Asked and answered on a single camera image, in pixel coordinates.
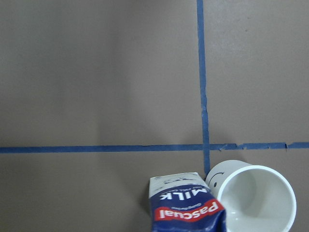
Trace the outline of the white smiley mug black handle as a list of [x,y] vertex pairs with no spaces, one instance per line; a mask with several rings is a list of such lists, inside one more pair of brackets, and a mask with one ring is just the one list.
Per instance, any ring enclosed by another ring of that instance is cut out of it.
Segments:
[[295,221],[295,193],[274,169],[226,160],[209,171],[206,183],[226,210],[229,232],[288,232]]

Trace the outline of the blue white milk carton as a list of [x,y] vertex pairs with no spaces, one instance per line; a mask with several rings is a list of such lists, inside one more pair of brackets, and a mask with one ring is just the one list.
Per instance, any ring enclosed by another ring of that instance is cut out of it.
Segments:
[[150,178],[154,232],[225,232],[226,212],[198,173]]

